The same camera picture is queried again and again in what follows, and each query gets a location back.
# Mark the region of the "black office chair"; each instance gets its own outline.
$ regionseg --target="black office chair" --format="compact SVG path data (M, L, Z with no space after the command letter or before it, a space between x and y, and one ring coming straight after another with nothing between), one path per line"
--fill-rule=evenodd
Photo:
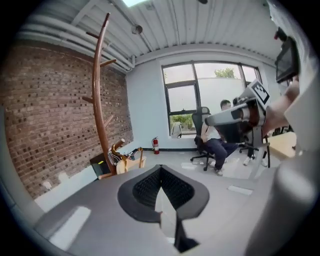
M213 156L213 152L210 152L210 149L206 147L204 144L203 140L201 139L201 129L202 129L202 124L205 121L205 118L210 115L210 110L206 106L201 106L196 109L196 112L192 114L192 121L195 126L196 130L196 136L194 138L194 142L197 145L197 150L200 152L201 155L192 157L190 159L191 162L193 162L194 159L196 158L206 158L206 164L205 167L203 168L204 171L208 169L209 165L209 159L215 159Z

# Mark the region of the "mesh chair back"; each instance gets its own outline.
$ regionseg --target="mesh chair back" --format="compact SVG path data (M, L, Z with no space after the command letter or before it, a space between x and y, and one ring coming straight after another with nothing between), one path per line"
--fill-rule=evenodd
M205 118L210 115L210 110L206 106L200 106L196 109L196 112L192 114L192 121L197 135L201 135L202 124Z

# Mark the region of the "white pipe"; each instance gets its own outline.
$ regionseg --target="white pipe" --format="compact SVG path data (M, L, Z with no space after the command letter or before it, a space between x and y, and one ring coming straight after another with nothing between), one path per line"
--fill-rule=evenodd
M61 42L61 39L59 38L56 38L52 35L47 35L47 34L40 34L40 33L36 33L36 32L26 32L26 31L19 31L17 34L16 34L17 37L21 37L22 39L30 39L30 40L34 40L34 38L37 38L39 37L41 40L40 41L43 41L43 42L46 42L46 43L50 43L50 44L55 44L55 45L62 45L64 47L67 47L69 49L72 49L72 50L75 50L77 52L80 52L82 54L85 54L87 56L90 56L90 57L94 57L95 53L92 52L92 51L89 51L88 49L84 48L84 47L81 47L79 45L76 45L72 42L68 42L68 41L64 41L64 42ZM106 61L107 59L105 57L102 56L102 60L103 61ZM127 73L128 70L126 69L123 69L122 67L112 63L111 64L112 67L114 67L115 69L121 71L122 73Z
M248 50L228 46L228 45L217 45L217 44L183 44L176 45L169 48L162 48L156 51L148 52L144 55L138 56L135 60L135 65L140 65L145 62L149 62L162 57L173 56L178 54L232 54L237 57L250 58L255 61L259 61L275 67L273 60L263 57L257 53L250 52Z
M83 46L88 47L89 49L92 49L93 51L95 51L95 49L96 49L96 46L94 44L87 42L78 36L63 32L63 31L55 29L55 28L47 27L44 25L25 24L24 26L22 26L21 29L27 30L27 31L37 31L37 32L42 32L42 33L50 33L50 34L53 34L53 35L61 37L61 38L72 40L80 45L83 45ZM111 56L110 54L108 54L106 52L103 52L102 54L111 60L114 58L113 56ZM125 65L124 63L122 63L119 60L116 63L119 66L123 67L125 70L130 70L130 68L127 65Z
M133 66L135 66L136 65L136 56L132 55L131 58L132 58L132 64L133 64Z
M58 27L58 28L62 28L64 30L70 31L72 34L76 34L78 36L81 36L82 38L89 40L91 42L94 42L95 44L97 43L97 39L86 34L85 31L83 31L80 28L77 28L75 26L72 26L68 23L65 23L61 20L55 19L55 18L51 18L51 17L47 17L44 15L31 15L28 19L29 21L36 21L39 23L43 23L43 24L47 24L47 25L51 25L53 27ZM125 57L123 57L120 53L118 53L116 50L114 50L113 48L109 47L106 43L103 43L103 48L110 52L113 56L115 56L116 58L118 58L120 61L122 61L124 64L126 64L127 66L129 66L130 68L134 68L134 65L128 61Z

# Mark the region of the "window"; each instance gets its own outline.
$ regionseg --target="window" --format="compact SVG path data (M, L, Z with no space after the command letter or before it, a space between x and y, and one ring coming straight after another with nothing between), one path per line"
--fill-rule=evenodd
M192 113L198 107L217 113L222 100L232 103L252 81L261 81L258 68L241 63L189 62L162 71L169 132L179 122L185 136L196 134Z
M250 66L242 66L244 78L245 78L245 83L248 86L251 82L253 82L255 79L259 79L258 76L258 71L254 67Z
M164 68L163 77L165 84L195 80L191 64Z
M195 70L201 105L208 107L212 114L221 111L222 100L232 103L244 90L239 67L236 64L200 63L195 64Z
M170 115L170 131L172 131L174 123L179 122L181 124L181 131L183 135L195 134L196 128L194 122L192 121L191 115L192 114Z

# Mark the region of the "wooden coat rack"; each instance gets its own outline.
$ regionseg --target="wooden coat rack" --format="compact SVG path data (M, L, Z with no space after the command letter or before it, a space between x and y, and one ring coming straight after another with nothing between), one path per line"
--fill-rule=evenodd
M116 60L108 60L101 63L101 54L103 49L103 43L105 38L106 29L109 23L109 16L110 13L107 13L102 25L102 28L100 30L99 36L92 34L90 32L87 32L88 35L97 38L98 41L96 43L95 53L94 53L94 60L93 60L93 70L92 70L92 98L89 97L82 97L83 100L85 100L88 103L93 104L93 111L94 111L94 119L95 119L95 125L98 132L100 144L102 147L102 151L106 160L106 163L109 167L109 170L111 172L110 176L116 175L116 167L110 162L109 159L109 141L108 136L106 132L106 127L114 117L111 115L106 122L104 122L103 113L102 113L102 107L101 107L101 97L100 97L100 68L107 66L111 63L115 63Z

